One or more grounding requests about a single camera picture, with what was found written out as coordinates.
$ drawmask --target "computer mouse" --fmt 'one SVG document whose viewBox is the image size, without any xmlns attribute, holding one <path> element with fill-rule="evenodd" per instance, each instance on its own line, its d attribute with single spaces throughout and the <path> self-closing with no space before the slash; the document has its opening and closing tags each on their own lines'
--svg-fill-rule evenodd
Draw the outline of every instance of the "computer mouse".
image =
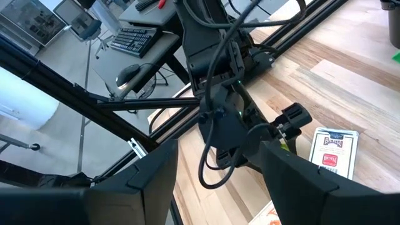
<svg viewBox="0 0 400 225">
<path fill-rule="evenodd" d="M 132 78 L 134 78 L 140 71 L 140 66 L 138 64 L 133 64 L 123 69 L 117 79 L 117 86 L 123 88 Z"/>
</svg>

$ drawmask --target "wooden table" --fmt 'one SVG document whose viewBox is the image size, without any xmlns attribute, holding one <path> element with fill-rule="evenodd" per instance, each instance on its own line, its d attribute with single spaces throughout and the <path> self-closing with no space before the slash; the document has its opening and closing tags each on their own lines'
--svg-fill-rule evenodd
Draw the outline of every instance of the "wooden table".
<svg viewBox="0 0 400 225">
<path fill-rule="evenodd" d="M 271 19 L 297 10 L 291 0 Z M 261 42 L 275 29 L 259 28 L 252 36 Z M 388 31 L 379 1 L 350 0 L 247 86 L 268 120 L 293 102 L 311 113 L 313 122 L 297 139 L 301 157 L 308 158 L 317 127 L 358 131 L 353 179 L 385 193 L 400 191 L 400 64 L 391 60 L 397 49 Z M 167 110 L 154 127 L 176 111 Z M 262 176 L 239 168 L 223 187 L 204 189 L 198 181 L 203 147 L 197 126 L 179 138 L 174 196 L 184 224 L 247 224 L 271 200 Z M 209 161 L 214 158 L 211 151 Z M 223 176 L 205 172 L 209 183 Z"/>
</svg>

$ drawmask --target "gray floor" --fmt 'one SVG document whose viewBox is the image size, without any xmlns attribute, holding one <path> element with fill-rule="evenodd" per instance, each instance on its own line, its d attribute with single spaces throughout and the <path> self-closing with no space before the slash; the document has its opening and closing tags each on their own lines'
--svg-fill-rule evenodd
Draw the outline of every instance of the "gray floor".
<svg viewBox="0 0 400 225">
<path fill-rule="evenodd" d="M 237 16 L 227 0 L 226 9 L 229 14 Z M 247 0 L 233 1 L 238 10 L 242 11 L 248 4 Z M 265 0 L 261 6 L 269 13 L 273 13 L 286 1 Z M 111 10 L 118 16 L 122 10 L 111 4 Z M 268 15 L 259 8 L 247 19 L 264 21 Z M 106 27 L 102 27 L 102 35 L 111 33 Z M 91 60 L 95 60 L 94 53 L 99 46 L 98 41 L 92 43 Z M 71 33 L 64 33 L 57 41 L 41 51 L 36 57 L 51 69 L 62 75 L 68 81 L 85 85 L 86 63 L 89 43 L 79 42 Z M 175 53 L 176 57 L 186 67 L 183 50 Z M 183 83 L 176 77 L 168 78 L 167 87 L 158 86 L 150 98 L 172 96 L 183 87 Z M 108 96 L 104 82 L 90 67 L 87 82 L 87 90 Z M 137 115 L 128 112 L 118 114 L 143 132 L 148 131 L 147 117 L 153 110 L 142 110 Z M 0 133 L 19 139 L 26 143 L 39 143 L 42 149 L 38 152 L 9 146 L 0 154 L 0 160 L 7 161 L 41 173 L 73 174 L 79 168 L 88 176 L 93 177 L 102 173 L 121 156 L 129 151 L 127 143 L 97 124 L 90 122 L 84 128 L 84 136 L 81 138 L 82 116 L 63 104 L 60 104 L 55 115 L 38 131 L 33 131 L 17 121 L 0 116 Z M 79 166 L 79 145 L 83 146 L 81 166 Z"/>
</svg>

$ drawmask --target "red object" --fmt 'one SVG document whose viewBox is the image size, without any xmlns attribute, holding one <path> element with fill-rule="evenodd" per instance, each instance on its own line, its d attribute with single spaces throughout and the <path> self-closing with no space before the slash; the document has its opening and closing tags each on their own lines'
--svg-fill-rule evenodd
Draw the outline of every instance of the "red object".
<svg viewBox="0 0 400 225">
<path fill-rule="evenodd" d="M 338 164 L 338 156 L 332 154 L 324 154 L 324 158 L 322 159 L 322 163 L 324 165 L 335 167 Z"/>
<path fill-rule="evenodd" d="M 160 0 L 160 2 L 158 3 L 158 8 L 162 9 L 164 7 L 166 1 L 167 0 Z"/>
</svg>

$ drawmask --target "keyboard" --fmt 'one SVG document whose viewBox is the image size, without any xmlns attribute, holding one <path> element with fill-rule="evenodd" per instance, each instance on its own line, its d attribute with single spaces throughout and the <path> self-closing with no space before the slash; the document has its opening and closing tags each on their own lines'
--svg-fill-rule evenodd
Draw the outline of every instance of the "keyboard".
<svg viewBox="0 0 400 225">
<path fill-rule="evenodd" d="M 117 51 L 142 58 L 162 34 L 157 28 L 122 28 L 110 46 Z"/>
</svg>

